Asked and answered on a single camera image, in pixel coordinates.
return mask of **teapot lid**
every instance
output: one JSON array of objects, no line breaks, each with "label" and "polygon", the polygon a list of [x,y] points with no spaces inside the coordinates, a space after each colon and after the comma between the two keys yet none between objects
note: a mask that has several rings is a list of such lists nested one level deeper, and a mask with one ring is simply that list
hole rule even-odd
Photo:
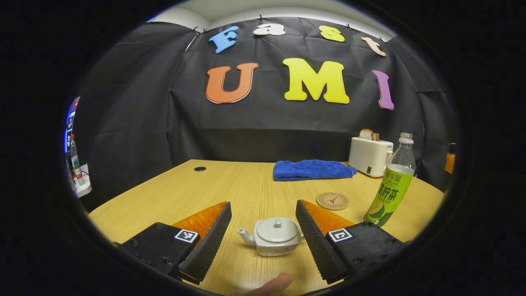
[{"label": "teapot lid", "polygon": [[290,241],[298,234],[298,226],[289,218],[274,217],[261,221],[257,232],[268,242],[282,243]]}]

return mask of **white teapot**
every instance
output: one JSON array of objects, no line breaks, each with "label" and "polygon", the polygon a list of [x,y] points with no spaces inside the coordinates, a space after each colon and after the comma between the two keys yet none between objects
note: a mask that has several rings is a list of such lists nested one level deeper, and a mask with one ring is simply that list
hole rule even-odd
[{"label": "white teapot", "polygon": [[244,229],[238,229],[237,233],[246,243],[256,245],[261,256],[267,257],[288,255],[305,239],[294,220],[283,217],[257,221],[253,235]]}]

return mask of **blue towel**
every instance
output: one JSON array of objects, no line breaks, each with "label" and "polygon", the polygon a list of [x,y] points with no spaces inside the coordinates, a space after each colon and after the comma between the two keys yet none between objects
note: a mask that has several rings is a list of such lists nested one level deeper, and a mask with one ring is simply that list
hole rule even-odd
[{"label": "blue towel", "polygon": [[337,161],[302,160],[297,163],[278,161],[272,175],[275,181],[296,181],[324,178],[350,178],[357,171]]}]

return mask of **orange letter u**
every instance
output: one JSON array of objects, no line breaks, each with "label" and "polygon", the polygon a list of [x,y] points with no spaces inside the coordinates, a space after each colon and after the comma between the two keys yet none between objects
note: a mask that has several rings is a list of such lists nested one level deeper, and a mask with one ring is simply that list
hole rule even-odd
[{"label": "orange letter u", "polygon": [[233,103],[246,97],[252,88],[252,73],[258,67],[256,63],[239,64],[239,86],[236,90],[226,92],[223,90],[225,75],[230,71],[229,66],[215,67],[208,70],[208,84],[206,85],[206,98],[216,104]]}]

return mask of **teapot spout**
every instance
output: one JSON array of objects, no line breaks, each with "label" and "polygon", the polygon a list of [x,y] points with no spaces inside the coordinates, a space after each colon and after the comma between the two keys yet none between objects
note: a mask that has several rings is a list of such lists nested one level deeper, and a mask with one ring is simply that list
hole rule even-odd
[{"label": "teapot spout", "polygon": [[251,244],[251,245],[256,245],[256,240],[254,239],[253,234],[250,234],[246,230],[241,229],[241,228],[237,230],[237,233],[241,235],[241,237],[246,243]]}]

